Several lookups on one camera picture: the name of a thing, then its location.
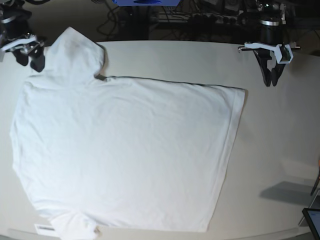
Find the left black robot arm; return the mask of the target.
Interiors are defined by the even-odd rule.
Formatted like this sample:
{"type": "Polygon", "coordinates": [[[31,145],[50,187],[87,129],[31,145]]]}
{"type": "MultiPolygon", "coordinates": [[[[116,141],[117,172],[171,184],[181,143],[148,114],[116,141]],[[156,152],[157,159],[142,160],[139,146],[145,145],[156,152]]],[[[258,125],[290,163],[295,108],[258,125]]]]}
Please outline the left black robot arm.
{"type": "Polygon", "coordinates": [[[291,60],[285,0],[29,0],[33,26],[46,36],[85,28],[103,41],[203,41],[252,51],[266,86],[291,60]]]}

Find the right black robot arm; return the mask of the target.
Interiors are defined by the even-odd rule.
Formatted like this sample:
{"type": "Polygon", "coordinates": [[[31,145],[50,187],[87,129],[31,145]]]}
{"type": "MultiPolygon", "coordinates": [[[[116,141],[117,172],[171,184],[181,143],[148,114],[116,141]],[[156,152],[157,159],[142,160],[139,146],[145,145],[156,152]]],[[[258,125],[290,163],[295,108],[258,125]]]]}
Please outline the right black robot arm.
{"type": "Polygon", "coordinates": [[[0,60],[5,53],[12,53],[16,62],[41,72],[45,68],[44,36],[37,36],[28,20],[32,13],[23,8],[24,0],[0,2],[0,60]]]}

